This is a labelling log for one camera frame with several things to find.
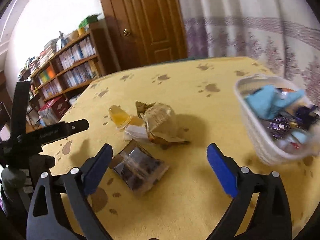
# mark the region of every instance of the bookshelf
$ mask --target bookshelf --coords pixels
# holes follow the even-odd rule
[[[64,95],[70,99],[96,78],[116,72],[110,48],[99,22],[56,52],[31,73],[34,87],[44,102]]]

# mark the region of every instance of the wooden bookshelf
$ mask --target wooden bookshelf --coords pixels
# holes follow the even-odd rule
[[[78,60],[74,62],[72,66],[61,71],[58,65],[56,65],[57,59],[60,60],[59,56],[65,51],[67,51],[68,49],[70,49],[71,47],[73,47],[75,44],[81,42],[87,37],[90,37],[91,44],[95,48],[95,54],[89,57],[83,58],[81,60]],[[72,70],[73,68],[78,67],[81,64],[88,62],[90,60],[92,60],[95,63],[95,68],[96,68],[95,72],[97,74],[97,77],[101,77],[106,74],[111,74],[117,71],[116,66],[113,62],[113,59],[111,57],[111,52],[108,46],[105,32],[98,22],[89,24],[89,30],[85,34],[69,42],[65,47],[63,47],[61,50],[56,52],[48,61],[46,61],[41,67],[39,67],[36,71],[34,71],[30,75],[32,78],[33,85],[38,89],[39,94],[43,99],[43,101],[48,101],[50,99],[53,99],[61,95],[64,95],[66,98],[69,99],[71,98],[72,95],[76,93],[75,90],[81,90],[81,88],[82,90],[85,89],[93,81],[93,79],[87,80],[86,82],[80,83],[72,87],[68,87],[68,84],[62,75]],[[46,81],[45,83],[41,84],[39,80],[39,75],[48,67],[51,67],[53,69],[54,76],[50,78],[48,81]],[[42,92],[42,89],[44,89],[45,85],[49,84],[54,80],[57,80],[55,82],[59,83],[59,85],[61,86],[62,92],[59,92],[55,95],[45,98]]]

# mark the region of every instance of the orange book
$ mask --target orange book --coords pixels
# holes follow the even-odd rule
[[[53,78],[55,76],[55,73],[54,73],[51,66],[47,68],[47,73],[48,73],[49,78]]]

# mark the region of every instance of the blue gripper pad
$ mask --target blue gripper pad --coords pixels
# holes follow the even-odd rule
[[[225,163],[226,157],[214,143],[207,148],[207,158],[225,193],[235,198],[238,194],[236,176]]]
[[[112,153],[111,145],[105,144],[95,157],[87,160],[92,161],[93,164],[83,177],[85,196],[93,194],[97,190],[98,185],[112,160]]]

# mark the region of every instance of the silver screw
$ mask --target silver screw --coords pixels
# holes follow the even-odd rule
[[[75,168],[72,168],[70,173],[71,174],[77,174],[79,172],[79,168],[75,167]]]
[[[249,170],[247,167],[242,167],[242,168],[241,168],[241,172],[242,172],[242,173],[249,173],[249,171],[250,171],[250,170]]]
[[[47,172],[43,172],[43,173],[41,173],[41,178],[46,178],[46,177],[48,177],[48,173]]]
[[[279,177],[279,173],[278,173],[277,171],[273,171],[273,172],[272,172],[272,176],[274,176],[274,177],[277,178],[277,177]]]

